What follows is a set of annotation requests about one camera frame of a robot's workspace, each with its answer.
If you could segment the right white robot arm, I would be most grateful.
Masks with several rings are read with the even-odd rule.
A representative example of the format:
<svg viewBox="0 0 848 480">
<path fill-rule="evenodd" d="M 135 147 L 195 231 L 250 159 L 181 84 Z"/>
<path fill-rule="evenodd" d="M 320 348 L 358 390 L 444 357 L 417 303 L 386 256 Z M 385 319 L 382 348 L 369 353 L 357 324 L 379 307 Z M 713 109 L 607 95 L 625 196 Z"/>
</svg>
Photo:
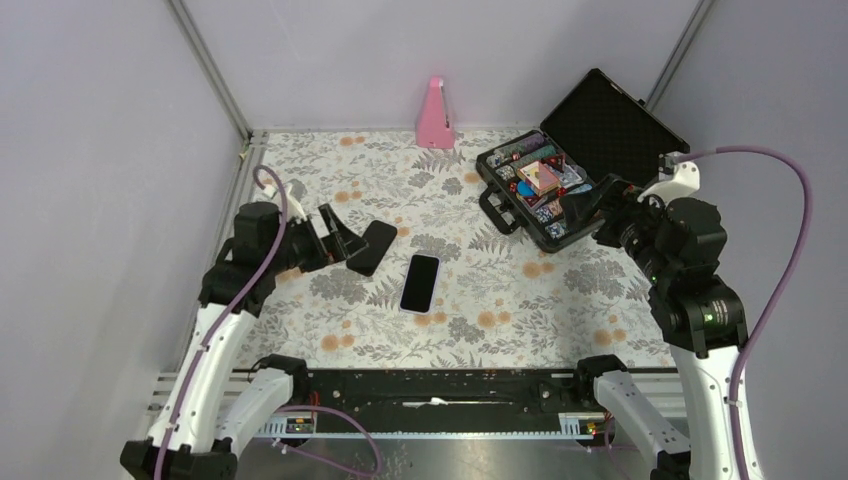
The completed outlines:
<svg viewBox="0 0 848 480">
<path fill-rule="evenodd" d="M 577 405 L 608 412 L 653 479 L 756 478 L 743 453 L 752 439 L 742 423 L 737 369 L 748 341 L 746 317 L 740 297 L 717 274 L 727 240 L 717 208 L 644 194 L 612 175 L 559 203 L 571 227 L 600 217 L 595 241 L 622 249 L 648 280 L 650 311 L 677 367 L 689 431 L 679 433 L 613 355 L 579 361 Z"/>
</svg>

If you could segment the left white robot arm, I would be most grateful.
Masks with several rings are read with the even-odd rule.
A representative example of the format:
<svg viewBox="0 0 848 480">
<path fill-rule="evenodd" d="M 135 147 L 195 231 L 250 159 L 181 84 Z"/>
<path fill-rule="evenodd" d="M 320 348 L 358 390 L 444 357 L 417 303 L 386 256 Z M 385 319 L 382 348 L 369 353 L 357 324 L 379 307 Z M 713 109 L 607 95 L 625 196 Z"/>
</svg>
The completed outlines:
<svg viewBox="0 0 848 480">
<path fill-rule="evenodd" d="M 204 274 L 194 332 L 167 401 L 143 440 L 125 443 L 120 464 L 134 479 L 232 479 L 250 439 L 279 407 L 309 401 L 304 361 L 276 356 L 228 408 L 225 387 L 277 275 L 347 260 L 366 241 L 323 204 L 320 235 L 295 201 L 242 205 L 234 232 Z"/>
</svg>

